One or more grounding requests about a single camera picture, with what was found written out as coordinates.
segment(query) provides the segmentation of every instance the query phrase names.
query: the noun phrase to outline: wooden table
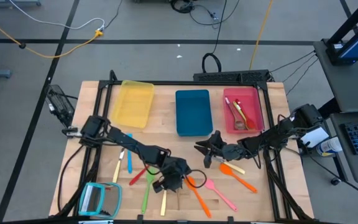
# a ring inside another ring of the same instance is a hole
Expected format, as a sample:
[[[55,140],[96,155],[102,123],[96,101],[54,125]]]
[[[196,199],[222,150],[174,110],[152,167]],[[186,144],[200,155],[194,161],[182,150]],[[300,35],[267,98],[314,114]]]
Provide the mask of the wooden table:
[[[79,99],[76,105],[76,113],[73,119],[73,125],[81,128],[87,117],[92,114],[94,102],[96,98],[98,82],[83,82]],[[213,116],[214,130],[222,132],[222,138],[229,143],[235,143],[236,140],[250,136],[249,134],[228,134],[226,132],[223,117],[223,89],[224,88],[247,88],[240,86],[172,86],[172,85],[155,85],[155,96],[150,110],[149,121],[144,129],[130,128],[112,123],[124,133],[132,133],[133,138],[146,145],[158,145],[172,151],[175,157],[183,157],[187,160],[188,165],[192,169],[201,169],[206,175],[213,179],[216,187],[239,209],[238,212],[231,210],[221,198],[213,191],[203,187],[198,189],[199,194],[204,198],[207,206],[211,210],[212,218],[208,219],[202,210],[194,193],[190,191],[185,184],[180,190],[180,209],[178,209],[177,195],[174,192],[167,194],[167,211],[164,217],[160,216],[160,206],[162,202],[162,193],[156,194],[150,191],[147,211],[144,214],[145,220],[227,220],[228,216],[233,216],[235,221],[274,221],[272,212],[272,203],[270,199],[269,185],[267,180],[267,172],[263,161],[262,153],[262,169],[259,170],[252,159],[243,159],[241,161],[231,161],[233,164],[243,168],[245,175],[240,175],[245,181],[252,184],[259,191],[257,194],[252,193],[234,178],[222,174],[218,167],[218,162],[213,162],[210,169],[203,166],[203,155],[199,153],[193,146],[196,141],[208,139],[204,137],[179,137],[175,124],[175,92],[177,90],[209,90],[211,110]],[[114,85],[111,97],[109,112],[114,107],[114,99],[119,93],[119,86]],[[268,83],[268,93],[270,104],[272,107],[273,117],[279,114],[289,115],[287,98],[285,96],[284,86],[282,83]],[[263,99],[263,92],[260,91],[260,99]],[[262,104],[262,113],[264,115],[265,127],[268,127],[267,113],[264,103]],[[78,139],[69,139],[66,151],[62,161],[62,167],[68,158],[79,148]],[[290,141],[288,147],[296,149],[296,143]],[[83,149],[69,163],[65,175],[63,177],[62,187],[62,206],[72,196],[77,189],[78,180],[80,178],[81,166],[83,163]],[[98,172],[98,182],[111,182],[116,167],[120,147],[103,146],[101,161]],[[135,220],[140,214],[143,196],[145,192],[146,180],[145,175],[141,177],[134,185],[129,186],[131,179],[138,174],[143,168],[141,160],[132,153],[133,173],[127,171],[127,151],[123,161],[121,162],[121,170],[119,173],[118,184],[122,186],[122,204],[120,211],[116,217],[118,220]],[[309,216],[313,216],[308,189],[306,186],[305,175],[301,164],[301,159],[295,153],[283,150],[281,152],[283,170],[287,182],[287,189],[292,194],[296,202]],[[199,174],[192,175],[197,184],[202,181]],[[57,190],[50,208],[50,214],[56,214],[57,211]],[[278,201],[282,201],[281,193],[278,193]],[[282,203],[279,203],[281,217],[284,216]]]

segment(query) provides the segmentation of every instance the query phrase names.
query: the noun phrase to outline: green spoon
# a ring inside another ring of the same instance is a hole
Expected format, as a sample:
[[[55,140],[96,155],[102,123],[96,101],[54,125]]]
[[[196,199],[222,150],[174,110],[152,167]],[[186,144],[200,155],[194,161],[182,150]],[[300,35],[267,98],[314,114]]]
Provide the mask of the green spoon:
[[[155,173],[155,169],[152,167],[149,168],[149,171],[151,173]],[[147,180],[147,187],[146,187],[146,192],[144,193],[144,198],[143,198],[142,214],[144,214],[146,212],[147,199],[149,198],[150,185],[152,184],[152,182],[154,180],[154,175],[151,175],[147,172],[146,180]]]

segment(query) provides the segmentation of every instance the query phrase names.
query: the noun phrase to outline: computer monitor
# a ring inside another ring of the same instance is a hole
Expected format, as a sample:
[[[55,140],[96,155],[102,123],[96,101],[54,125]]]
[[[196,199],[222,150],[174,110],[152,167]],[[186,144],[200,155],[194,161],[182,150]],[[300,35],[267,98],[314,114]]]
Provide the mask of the computer monitor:
[[[329,39],[324,40],[327,45],[327,54],[333,65],[351,65],[358,61],[358,32],[349,41],[342,38],[358,23],[358,9]]]

